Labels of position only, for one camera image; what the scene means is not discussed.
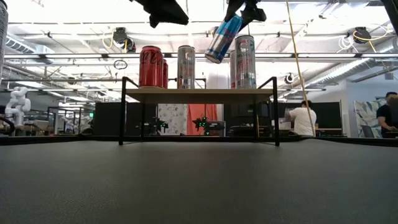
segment red soda can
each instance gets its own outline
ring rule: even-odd
[[[163,54],[160,48],[145,46],[139,56],[139,88],[162,88]]]
[[[169,65],[167,61],[163,59],[163,88],[167,89],[169,86]]]

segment silver energy drink can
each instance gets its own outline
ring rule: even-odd
[[[229,53],[229,66],[231,68],[231,89],[236,88],[236,51]]]
[[[236,88],[255,89],[256,83],[256,54],[254,38],[242,35],[235,40],[236,51]]]
[[[217,29],[209,48],[206,50],[205,57],[214,63],[221,63],[242,23],[242,17],[236,14],[229,22],[223,21]]]
[[[178,48],[177,88],[195,88],[195,48],[183,45]]]
[[[4,51],[6,49],[7,39],[7,26],[8,26],[8,12],[7,4],[4,0],[0,0],[0,85],[2,75],[2,65],[4,63]]]

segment white t-shirt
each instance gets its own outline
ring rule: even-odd
[[[311,121],[308,117],[307,108],[296,108],[289,112],[290,116],[294,120],[294,132],[299,135],[309,135],[313,136],[312,128],[311,128]],[[312,123],[314,125],[315,130],[315,121],[317,120],[317,114],[310,110]]]

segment orange curtain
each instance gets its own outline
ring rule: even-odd
[[[205,105],[188,105],[187,135],[203,135],[203,128],[199,128],[198,131],[192,121],[202,118],[204,115]],[[216,105],[206,105],[206,117],[208,121],[217,121]]]

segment black mat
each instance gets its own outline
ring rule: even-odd
[[[0,223],[398,223],[398,150],[282,143],[0,147]]]

